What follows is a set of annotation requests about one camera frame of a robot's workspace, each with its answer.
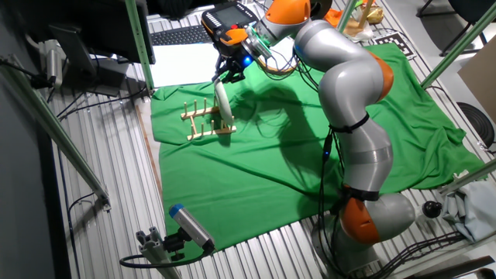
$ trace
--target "blue light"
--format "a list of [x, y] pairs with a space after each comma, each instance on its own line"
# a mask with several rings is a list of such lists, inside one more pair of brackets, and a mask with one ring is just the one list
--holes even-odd
[[245, 57], [243, 64], [245, 65], [245, 67], [248, 67], [252, 62], [253, 60], [251, 60], [251, 57]]

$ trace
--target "robotic arm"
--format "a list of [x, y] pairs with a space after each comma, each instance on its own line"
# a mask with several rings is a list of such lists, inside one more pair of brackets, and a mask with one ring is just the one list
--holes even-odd
[[[215, 44], [221, 55], [214, 79], [226, 71], [223, 82], [243, 79], [251, 61], [270, 57], [269, 47], [287, 36], [294, 38], [294, 51], [301, 61], [325, 72], [319, 99], [329, 127], [339, 138], [346, 170], [343, 189], [348, 198], [340, 209], [337, 233], [337, 253], [346, 258], [350, 251], [365, 250], [402, 233], [414, 222], [415, 210], [401, 194], [379, 196], [391, 171], [393, 152], [388, 134], [365, 108], [388, 94], [392, 69], [326, 21], [311, 19], [311, 10], [309, 0], [274, 0], [254, 25], [234, 26], [226, 33], [230, 40]], [[315, 247], [322, 257], [324, 247]]]

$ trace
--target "green cloth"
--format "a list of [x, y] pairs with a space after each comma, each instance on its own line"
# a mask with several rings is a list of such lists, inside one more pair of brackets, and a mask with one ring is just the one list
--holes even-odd
[[[463, 147], [465, 132], [438, 108], [417, 82], [403, 53], [393, 44], [369, 46], [393, 69], [389, 95], [367, 107], [370, 117], [388, 132], [394, 153], [391, 174], [381, 193], [414, 187], [426, 189], [452, 180], [453, 173], [483, 163]], [[182, 203], [225, 249], [317, 213], [322, 145], [328, 120], [318, 94], [298, 73], [272, 81], [257, 65], [246, 79], [226, 84], [236, 117], [230, 136], [187, 141], [189, 120], [181, 120], [184, 102], [213, 103], [213, 85], [161, 88], [153, 95], [153, 135], [160, 145], [164, 209]], [[312, 71], [319, 81], [323, 73]], [[211, 115], [195, 118], [210, 130]], [[330, 207], [340, 185], [337, 153], [327, 163], [325, 194]], [[178, 229], [166, 213], [167, 233]], [[187, 258], [201, 253], [187, 243]]]

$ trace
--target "gray cloth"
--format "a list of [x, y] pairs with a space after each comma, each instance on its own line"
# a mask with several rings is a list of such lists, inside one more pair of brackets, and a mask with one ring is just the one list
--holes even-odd
[[475, 243], [496, 232], [496, 185], [471, 182], [449, 193], [443, 205], [443, 219]]

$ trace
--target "keyboard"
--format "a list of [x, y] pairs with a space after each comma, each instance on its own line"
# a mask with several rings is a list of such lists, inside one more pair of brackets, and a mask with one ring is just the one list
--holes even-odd
[[154, 46], [212, 42], [202, 25], [152, 33], [151, 37]]

